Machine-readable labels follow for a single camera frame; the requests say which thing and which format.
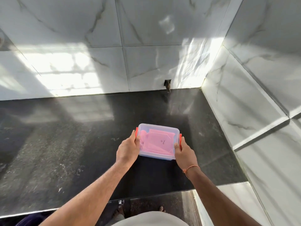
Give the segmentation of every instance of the orange thread bracelet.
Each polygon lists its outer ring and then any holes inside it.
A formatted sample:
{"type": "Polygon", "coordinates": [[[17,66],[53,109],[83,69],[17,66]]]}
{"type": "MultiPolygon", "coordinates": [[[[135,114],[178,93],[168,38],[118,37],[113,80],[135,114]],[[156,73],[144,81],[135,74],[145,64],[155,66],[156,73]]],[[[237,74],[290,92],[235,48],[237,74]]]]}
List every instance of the orange thread bracelet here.
{"type": "MultiPolygon", "coordinates": [[[[201,169],[198,165],[191,165],[190,167],[198,167],[199,169],[201,169]]],[[[187,169],[183,169],[183,173],[186,175],[187,170],[190,168],[188,167],[187,169]]]]}

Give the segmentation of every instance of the black countertop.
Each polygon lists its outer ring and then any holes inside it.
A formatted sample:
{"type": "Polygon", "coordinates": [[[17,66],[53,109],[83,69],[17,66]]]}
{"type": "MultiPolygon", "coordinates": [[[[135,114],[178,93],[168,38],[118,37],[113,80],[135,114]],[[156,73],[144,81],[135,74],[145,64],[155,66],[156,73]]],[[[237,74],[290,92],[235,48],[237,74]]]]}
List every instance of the black countertop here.
{"type": "MultiPolygon", "coordinates": [[[[0,102],[0,216],[58,208],[114,162],[140,123],[175,127],[216,185],[246,177],[200,89],[0,102]]],[[[111,200],[193,189],[175,160],[139,156],[111,200]]]]}

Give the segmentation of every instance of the bare foot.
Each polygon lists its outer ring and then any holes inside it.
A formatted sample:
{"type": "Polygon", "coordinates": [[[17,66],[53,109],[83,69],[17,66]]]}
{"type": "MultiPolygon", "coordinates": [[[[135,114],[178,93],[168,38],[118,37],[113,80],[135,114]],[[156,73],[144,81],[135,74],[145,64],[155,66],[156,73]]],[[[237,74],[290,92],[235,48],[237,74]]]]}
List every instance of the bare foot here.
{"type": "Polygon", "coordinates": [[[163,206],[160,206],[159,211],[160,211],[160,212],[166,213],[166,211],[165,211],[165,209],[163,208],[163,206]]]}
{"type": "Polygon", "coordinates": [[[113,217],[117,217],[119,214],[124,216],[123,208],[121,205],[118,206],[118,209],[115,210],[113,217]]]}

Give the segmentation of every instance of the transparent plastic box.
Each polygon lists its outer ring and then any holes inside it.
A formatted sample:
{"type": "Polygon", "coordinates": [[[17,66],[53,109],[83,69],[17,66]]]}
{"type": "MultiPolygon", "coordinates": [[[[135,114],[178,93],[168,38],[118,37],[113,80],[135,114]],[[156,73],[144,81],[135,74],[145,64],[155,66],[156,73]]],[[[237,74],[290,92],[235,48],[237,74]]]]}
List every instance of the transparent plastic box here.
{"type": "Polygon", "coordinates": [[[177,128],[153,124],[140,124],[136,128],[137,135],[140,137],[139,155],[165,160],[175,159],[174,144],[180,144],[182,136],[177,128]]]}

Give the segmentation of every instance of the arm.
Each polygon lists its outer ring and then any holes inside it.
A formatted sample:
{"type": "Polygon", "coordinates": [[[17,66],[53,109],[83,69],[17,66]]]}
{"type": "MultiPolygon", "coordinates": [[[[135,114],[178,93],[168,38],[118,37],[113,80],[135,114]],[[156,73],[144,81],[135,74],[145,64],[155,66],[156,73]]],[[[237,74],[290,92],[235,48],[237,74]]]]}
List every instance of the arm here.
{"type": "MultiPolygon", "coordinates": [[[[179,167],[186,169],[191,165],[198,165],[197,157],[186,144],[184,137],[181,146],[182,150],[179,144],[175,144],[175,159],[179,167]]],[[[198,167],[190,167],[186,175],[194,185],[215,226],[261,226],[224,195],[198,167]]]]}
{"type": "Polygon", "coordinates": [[[117,184],[137,159],[139,147],[139,138],[135,139],[133,131],[131,136],[120,144],[116,153],[116,163],[40,225],[94,226],[117,184]]]}

